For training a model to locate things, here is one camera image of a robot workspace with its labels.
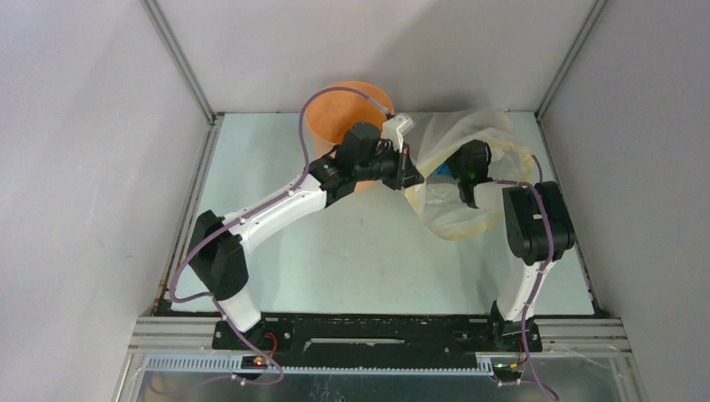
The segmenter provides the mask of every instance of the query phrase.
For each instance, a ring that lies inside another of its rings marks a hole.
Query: blue object
[[[434,169],[432,174],[440,174],[441,176],[446,176],[449,178],[454,178],[454,175],[451,173],[451,170],[449,169],[449,166],[446,165],[446,162],[441,163],[438,168]]]

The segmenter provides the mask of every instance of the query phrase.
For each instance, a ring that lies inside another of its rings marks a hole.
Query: white table
[[[508,116],[552,178],[533,114]],[[297,122],[296,114],[227,115],[198,214],[249,206],[293,179],[303,168]],[[503,222],[471,239],[442,240],[419,222],[403,193],[378,184],[262,243],[247,261],[247,286],[265,312],[487,314],[506,282],[508,253]],[[185,270],[177,295],[198,291],[205,291],[202,282]],[[203,299],[172,309],[214,306]],[[576,249],[548,275],[535,312],[593,312]]]

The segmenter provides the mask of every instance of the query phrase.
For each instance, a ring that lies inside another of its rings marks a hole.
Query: plastic bag
[[[483,233],[502,221],[500,211],[472,209],[462,203],[455,179],[432,173],[462,145],[479,140],[491,148],[491,178],[529,181],[535,166],[533,151],[512,134],[505,112],[422,113],[414,116],[414,122],[404,140],[426,180],[408,188],[404,195],[424,225],[442,239],[458,240]]]

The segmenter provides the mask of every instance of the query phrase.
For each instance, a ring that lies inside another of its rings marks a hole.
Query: orange bin
[[[386,106],[394,114],[392,101],[377,86],[362,81],[343,81],[331,86],[346,86],[360,90],[372,96],[380,105]],[[374,124],[382,131],[385,121],[382,112],[367,99],[352,92],[334,90],[318,96],[306,108],[306,127],[313,138],[316,157],[328,153],[335,144],[340,144],[345,132],[353,124],[364,121]],[[362,182],[355,186],[355,191],[371,188],[376,182]]]

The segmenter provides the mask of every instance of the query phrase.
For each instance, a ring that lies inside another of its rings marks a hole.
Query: translucent bag
[[[434,171],[462,145],[479,140],[491,148],[491,178],[529,181],[535,166],[533,151],[512,134],[505,112],[422,113],[415,115],[414,121],[404,140],[426,180],[408,188],[404,195],[424,225],[442,239],[458,240],[500,222],[502,212],[469,208],[459,198],[457,181]]]

